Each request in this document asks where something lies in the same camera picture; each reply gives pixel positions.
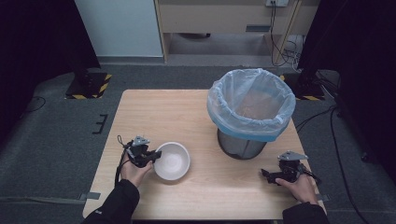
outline wall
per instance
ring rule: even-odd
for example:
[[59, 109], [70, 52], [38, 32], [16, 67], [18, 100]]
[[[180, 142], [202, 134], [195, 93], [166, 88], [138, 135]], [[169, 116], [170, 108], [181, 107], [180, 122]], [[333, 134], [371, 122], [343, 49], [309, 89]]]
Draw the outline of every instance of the wall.
[[96, 55], [162, 57], [153, 0], [76, 0]]

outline electrical socket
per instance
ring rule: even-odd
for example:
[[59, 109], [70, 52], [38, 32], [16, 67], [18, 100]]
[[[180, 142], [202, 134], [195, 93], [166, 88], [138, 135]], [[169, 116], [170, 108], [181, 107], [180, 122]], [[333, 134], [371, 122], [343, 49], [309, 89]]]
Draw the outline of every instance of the electrical socket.
[[265, 5], [267, 7], [272, 7], [273, 2], [275, 2], [277, 7], [286, 7], [289, 3], [289, 0], [266, 0]]

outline trash can liner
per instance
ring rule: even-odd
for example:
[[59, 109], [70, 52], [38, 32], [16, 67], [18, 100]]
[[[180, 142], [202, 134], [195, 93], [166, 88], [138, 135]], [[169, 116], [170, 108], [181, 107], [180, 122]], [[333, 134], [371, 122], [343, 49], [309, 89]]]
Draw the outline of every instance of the trash can liner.
[[268, 71], [240, 69], [213, 83], [206, 106], [223, 133], [272, 142], [288, 126], [295, 96], [284, 81]]

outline black jacket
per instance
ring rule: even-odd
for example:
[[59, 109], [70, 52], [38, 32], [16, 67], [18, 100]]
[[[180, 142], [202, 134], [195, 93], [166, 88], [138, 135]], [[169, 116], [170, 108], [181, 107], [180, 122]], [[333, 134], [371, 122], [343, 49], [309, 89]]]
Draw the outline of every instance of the black jacket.
[[[91, 212], [83, 221], [89, 223], [130, 223], [140, 196], [137, 187], [128, 180], [121, 180], [111, 191], [103, 205]], [[310, 203], [301, 203], [283, 211], [285, 224], [328, 224], [322, 207]]]

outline wooden table top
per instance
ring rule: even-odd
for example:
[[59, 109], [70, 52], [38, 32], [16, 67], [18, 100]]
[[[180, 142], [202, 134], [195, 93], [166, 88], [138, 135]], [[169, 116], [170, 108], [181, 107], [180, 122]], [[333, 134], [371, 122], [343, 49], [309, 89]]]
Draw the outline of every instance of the wooden table top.
[[[100, 207], [114, 188], [124, 144], [137, 135], [150, 140], [148, 150], [179, 142], [191, 156], [190, 170], [173, 182], [150, 170], [139, 187], [140, 202], [132, 219], [241, 220], [282, 219], [297, 202], [289, 191], [268, 184], [261, 168], [279, 172], [277, 156], [291, 150], [304, 154], [292, 120], [288, 128], [257, 157], [240, 161], [219, 147], [217, 126], [206, 110], [208, 90], [128, 90], [121, 97], [105, 149], [92, 182], [83, 216]], [[310, 170], [307, 161], [302, 163]]]

